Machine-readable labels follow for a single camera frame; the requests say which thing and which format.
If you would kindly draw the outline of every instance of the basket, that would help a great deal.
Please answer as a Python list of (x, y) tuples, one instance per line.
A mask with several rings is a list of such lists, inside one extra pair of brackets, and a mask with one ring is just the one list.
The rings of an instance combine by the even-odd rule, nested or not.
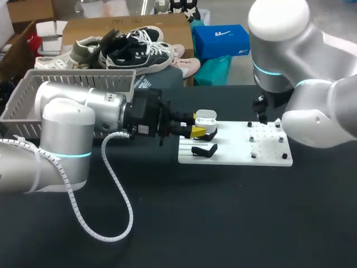
[[(37, 90), (45, 81), (122, 93), (130, 102), (134, 93), (135, 74), (135, 70), (30, 70), (13, 91), (0, 116), (3, 136), (40, 138), (41, 121), (36, 119), (34, 103)], [(104, 138), (106, 135), (94, 133), (95, 138)]]

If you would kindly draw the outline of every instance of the pink sneaker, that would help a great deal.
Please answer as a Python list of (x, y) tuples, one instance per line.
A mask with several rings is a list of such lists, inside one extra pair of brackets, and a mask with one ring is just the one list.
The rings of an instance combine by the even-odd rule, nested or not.
[(197, 73), (197, 71), (201, 67), (201, 63), (198, 59), (178, 59), (175, 57), (173, 62), (171, 63), (172, 66), (181, 69), (182, 74), (184, 75), (184, 79), (190, 77)]
[(178, 57), (179, 59), (182, 58), (185, 53), (185, 47), (179, 44), (173, 45), (172, 47), (175, 52), (175, 57)]

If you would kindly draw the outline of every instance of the black sneaker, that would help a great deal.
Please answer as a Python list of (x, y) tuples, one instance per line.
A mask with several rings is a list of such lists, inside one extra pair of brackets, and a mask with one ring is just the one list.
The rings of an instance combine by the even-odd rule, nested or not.
[(108, 54), (126, 49), (131, 44), (138, 42), (138, 38), (148, 42), (162, 42), (163, 32), (156, 26), (146, 26), (114, 38), (111, 42), (102, 47), (98, 58), (100, 66), (106, 69)]
[(169, 44), (138, 40), (124, 50), (108, 54), (107, 68), (134, 69), (137, 75), (156, 73), (168, 67), (174, 57), (175, 52)]
[(184, 11), (185, 0), (170, 0), (170, 2), (172, 13), (182, 13)]
[(156, 0), (154, 4), (155, 14), (169, 14), (170, 10), (170, 0)]
[(184, 12), (187, 20), (191, 23), (193, 20), (200, 20), (201, 14), (197, 8), (197, 0), (184, 0)]

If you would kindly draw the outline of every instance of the cable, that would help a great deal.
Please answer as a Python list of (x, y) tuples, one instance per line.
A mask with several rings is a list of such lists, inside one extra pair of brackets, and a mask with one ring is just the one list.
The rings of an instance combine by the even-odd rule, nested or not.
[[(90, 234), (92, 237), (94, 237), (95, 239), (98, 239), (100, 241), (103, 241), (103, 242), (117, 242), (117, 241), (120, 241), (122, 240), (123, 238), (125, 238), (131, 231), (132, 227), (133, 227), (133, 221), (134, 221), (134, 214), (133, 214), (133, 209), (132, 209), (132, 206), (130, 204), (130, 201), (122, 187), (122, 185), (120, 184), (117, 176), (115, 175), (112, 167), (110, 166), (110, 163), (108, 162), (108, 159), (107, 159), (107, 156), (106, 156), (106, 153), (105, 153), (105, 147), (108, 143), (108, 141), (113, 138), (113, 137), (120, 137), (120, 138), (130, 138), (130, 134), (128, 133), (125, 133), (125, 132), (115, 132), (115, 133), (112, 133), (110, 135), (108, 135), (103, 143), (102, 143), (102, 158), (104, 160), (104, 163), (106, 165), (106, 167), (108, 168), (113, 180), (115, 181), (115, 184), (117, 185), (120, 193), (122, 194), (123, 198), (124, 198), (124, 201), (127, 205), (127, 208), (128, 208), (128, 211), (129, 211), (129, 223), (128, 223), (128, 227), (127, 229), (122, 233), (120, 234), (119, 236), (115, 236), (115, 237), (105, 237), (105, 236), (101, 236), (99, 234), (97, 234), (96, 232), (94, 232), (88, 225), (87, 223), (84, 221), (80, 211), (79, 211), (79, 208), (78, 208), (78, 205), (77, 205), (77, 201), (74, 197), (74, 193), (73, 193), (73, 189), (71, 187), (71, 184), (69, 182), (69, 179), (67, 177), (67, 174), (65, 172), (65, 170), (63, 169), (63, 167), (61, 166), (61, 164), (58, 162), (57, 158), (56, 157), (53, 157), (50, 153), (42, 150), (42, 149), (37, 149), (38, 150), (38, 153), (46, 158), (50, 163), (53, 164), (54, 167), (57, 168), (57, 170), (59, 171), (59, 173), (61, 174), (61, 177), (64, 181), (64, 184), (66, 186), (66, 189), (67, 189), (67, 193), (68, 193), (68, 196), (70, 198), (70, 201), (71, 201), (71, 205), (72, 205), (72, 208), (73, 208), (73, 211), (77, 217), (77, 220), (78, 222), (80, 223), (80, 225), (83, 227), (83, 229), (88, 233)], [(9, 140), (9, 139), (0, 139), (0, 142), (2, 143), (6, 143), (6, 144), (10, 144), (10, 145), (13, 145), (13, 146), (17, 146), (17, 147), (21, 147), (21, 148), (24, 148), (26, 150), (29, 150), (31, 151), (33, 149), (33, 147), (23, 141), (16, 141), (16, 140)]]
[(34, 145), (32, 142), (26, 141), (24, 137), (20, 137), (18, 135), (13, 135), (18, 141), (21, 141), (25, 144), (28, 144), (30, 146), (30, 149), (33, 151), (35, 154), (36, 162), (37, 162), (37, 169), (36, 169), (36, 175), (35, 179), (33, 180), (33, 184), (31, 189), (27, 193), (32, 193), (36, 190), (39, 182), (40, 182), (40, 177), (41, 177), (41, 156), (40, 153), (38, 152), (38, 148), (36, 145)]

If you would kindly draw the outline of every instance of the blue shoebox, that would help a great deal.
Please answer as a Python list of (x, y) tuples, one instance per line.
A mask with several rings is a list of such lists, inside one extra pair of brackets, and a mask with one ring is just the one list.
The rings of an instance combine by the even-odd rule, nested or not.
[(249, 34), (241, 25), (196, 26), (192, 34), (201, 60), (250, 52)]

